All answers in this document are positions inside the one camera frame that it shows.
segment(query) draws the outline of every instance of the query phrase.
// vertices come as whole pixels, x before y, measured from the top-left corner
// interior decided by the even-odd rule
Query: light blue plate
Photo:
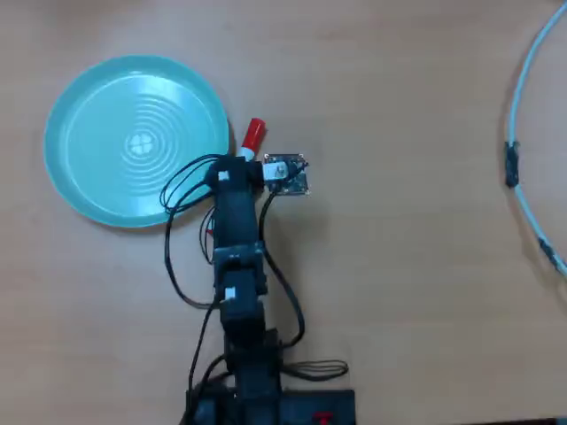
[[[75,210],[141,228],[167,220],[159,193],[175,171],[228,149],[226,112],[202,77],[167,58],[130,56],[90,68],[65,90],[47,121],[43,154],[51,181]]]

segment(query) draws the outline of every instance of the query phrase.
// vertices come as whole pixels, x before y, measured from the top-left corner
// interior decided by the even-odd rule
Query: circuit board
[[[273,162],[284,162],[288,166],[290,174],[294,173],[298,168],[303,168],[297,176],[287,182],[280,189],[280,182],[267,183],[269,190],[278,190],[278,196],[299,196],[309,195],[309,185],[307,183],[307,174],[305,167],[307,161],[300,153],[297,154],[266,154],[264,155],[264,163],[271,164]]]

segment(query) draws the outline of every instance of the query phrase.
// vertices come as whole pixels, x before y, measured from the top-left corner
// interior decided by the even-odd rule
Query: table surface
[[[361,424],[567,414],[567,297],[501,184],[519,61],[560,4],[533,0],[3,0],[0,422],[176,424],[202,312],[162,264],[163,228],[100,226],[43,168],[43,125],[80,71],[179,59],[235,135],[309,158],[311,197],[278,199],[274,254],[307,317],[294,359],[341,358]],[[519,115],[527,196],[567,252],[567,22]],[[175,230],[183,287],[212,293],[198,220]],[[270,284],[270,322],[294,332]],[[199,373],[221,351],[214,316]],[[286,385],[305,388],[302,382]]]

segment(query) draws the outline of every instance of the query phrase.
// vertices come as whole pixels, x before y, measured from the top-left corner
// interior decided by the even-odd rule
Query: black cable tie
[[[506,186],[510,189],[514,189],[520,182],[520,176],[518,172],[518,160],[519,154],[517,151],[520,143],[514,141],[511,145],[506,142],[506,147],[504,148],[504,154],[506,157]]]
[[[557,260],[555,259],[555,250],[549,246],[549,244],[543,240],[542,238],[538,238],[538,242],[540,242],[540,248],[546,257],[548,257],[549,262],[553,265],[553,267],[557,268]]]

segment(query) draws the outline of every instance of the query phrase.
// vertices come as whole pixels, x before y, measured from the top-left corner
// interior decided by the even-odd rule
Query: white cable
[[[549,22],[543,27],[540,31],[538,36],[535,38],[530,51],[528,51],[527,56],[525,57],[524,66],[522,67],[522,72],[517,80],[516,90],[514,92],[514,99],[512,100],[512,105],[510,107],[510,115],[509,115],[509,123],[508,123],[508,146],[512,148],[514,146],[514,142],[516,140],[516,116],[517,110],[520,105],[520,100],[522,99],[522,92],[524,90],[525,81],[527,79],[528,73],[530,72],[530,68],[532,66],[533,58],[543,43],[543,41],[548,36],[549,32],[553,29],[555,24],[559,21],[559,19],[563,16],[563,14],[567,11],[567,2],[563,3],[563,5],[555,12],[555,14],[551,17]],[[563,276],[567,277],[567,265],[563,261],[561,257],[557,255],[555,250],[551,247],[551,243],[549,242],[548,237],[543,230],[541,229],[540,224],[538,223],[537,219],[533,215],[532,209],[528,205],[528,202],[525,198],[524,192],[522,191],[522,186],[518,183],[514,188],[514,193],[516,194],[516,198],[524,211],[525,218],[527,219],[528,223],[532,227],[533,233],[537,236],[538,240],[540,241],[540,246],[547,246],[551,249],[551,254],[548,255],[550,260],[555,265],[555,268],[559,273]]]

